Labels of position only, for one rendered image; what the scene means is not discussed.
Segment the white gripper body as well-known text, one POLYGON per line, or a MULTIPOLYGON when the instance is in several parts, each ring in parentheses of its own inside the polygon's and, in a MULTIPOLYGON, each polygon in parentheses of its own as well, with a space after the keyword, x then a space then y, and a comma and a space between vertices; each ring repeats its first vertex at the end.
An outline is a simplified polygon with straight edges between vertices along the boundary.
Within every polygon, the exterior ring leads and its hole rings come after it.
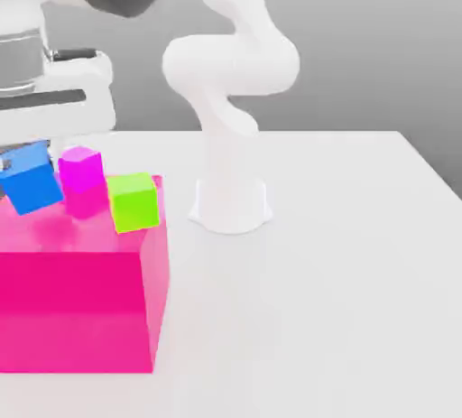
POLYGON ((32 93, 0 97, 0 145, 105 132, 116 123, 106 79, 46 77, 32 93))

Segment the small blue cube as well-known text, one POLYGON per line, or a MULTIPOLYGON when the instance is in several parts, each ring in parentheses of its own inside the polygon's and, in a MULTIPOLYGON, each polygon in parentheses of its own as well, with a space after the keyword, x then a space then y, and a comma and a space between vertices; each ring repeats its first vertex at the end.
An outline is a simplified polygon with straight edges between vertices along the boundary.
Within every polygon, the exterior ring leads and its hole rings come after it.
POLYGON ((0 187, 18 215, 63 200, 45 141, 7 151, 1 159, 7 162, 7 167, 0 171, 0 187))

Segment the small magenta cube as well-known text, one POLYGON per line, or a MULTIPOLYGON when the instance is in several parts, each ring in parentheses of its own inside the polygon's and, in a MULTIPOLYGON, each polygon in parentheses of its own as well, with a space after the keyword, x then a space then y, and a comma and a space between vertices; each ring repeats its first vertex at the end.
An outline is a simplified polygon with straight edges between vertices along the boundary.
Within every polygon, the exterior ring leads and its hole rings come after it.
POLYGON ((107 186, 100 152, 74 146, 61 155, 58 166, 66 211, 71 216, 86 219, 107 208, 107 186))

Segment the small green cube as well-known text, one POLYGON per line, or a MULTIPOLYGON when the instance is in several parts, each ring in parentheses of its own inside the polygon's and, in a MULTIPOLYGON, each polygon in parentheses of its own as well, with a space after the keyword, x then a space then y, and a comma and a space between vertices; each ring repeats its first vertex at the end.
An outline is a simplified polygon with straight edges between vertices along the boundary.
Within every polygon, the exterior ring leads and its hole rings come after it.
POLYGON ((106 184, 118 234, 160 225, 157 187, 148 172, 109 176, 106 184))

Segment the large pink box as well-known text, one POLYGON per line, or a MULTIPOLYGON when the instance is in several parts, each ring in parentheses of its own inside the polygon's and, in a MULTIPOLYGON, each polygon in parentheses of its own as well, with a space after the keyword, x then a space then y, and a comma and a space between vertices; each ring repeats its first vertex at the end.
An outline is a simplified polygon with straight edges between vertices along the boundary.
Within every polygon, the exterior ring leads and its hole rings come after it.
POLYGON ((152 373, 169 282, 164 225, 0 199, 0 373, 152 373))

